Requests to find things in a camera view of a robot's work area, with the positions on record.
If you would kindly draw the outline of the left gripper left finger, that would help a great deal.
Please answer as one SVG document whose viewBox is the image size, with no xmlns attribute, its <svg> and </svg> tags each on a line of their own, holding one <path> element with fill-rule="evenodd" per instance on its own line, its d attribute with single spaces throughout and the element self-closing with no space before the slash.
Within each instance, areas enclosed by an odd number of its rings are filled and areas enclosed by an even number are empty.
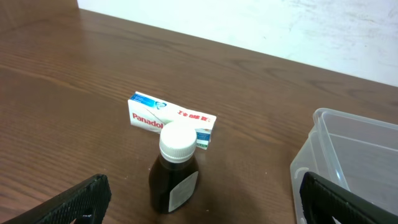
<svg viewBox="0 0 398 224">
<path fill-rule="evenodd" d="M 101 224 L 110 201 L 107 176 L 95 174 L 4 224 Z"/>
</svg>

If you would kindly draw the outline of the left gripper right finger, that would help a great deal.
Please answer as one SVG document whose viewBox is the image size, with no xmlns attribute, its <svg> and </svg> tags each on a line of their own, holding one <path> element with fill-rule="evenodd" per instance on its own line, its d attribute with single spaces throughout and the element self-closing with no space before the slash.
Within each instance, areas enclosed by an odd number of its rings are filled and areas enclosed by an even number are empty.
<svg viewBox="0 0 398 224">
<path fill-rule="evenodd" d="M 397 215 L 314 172 L 304 174 L 300 198 L 308 224 L 397 224 Z"/>
</svg>

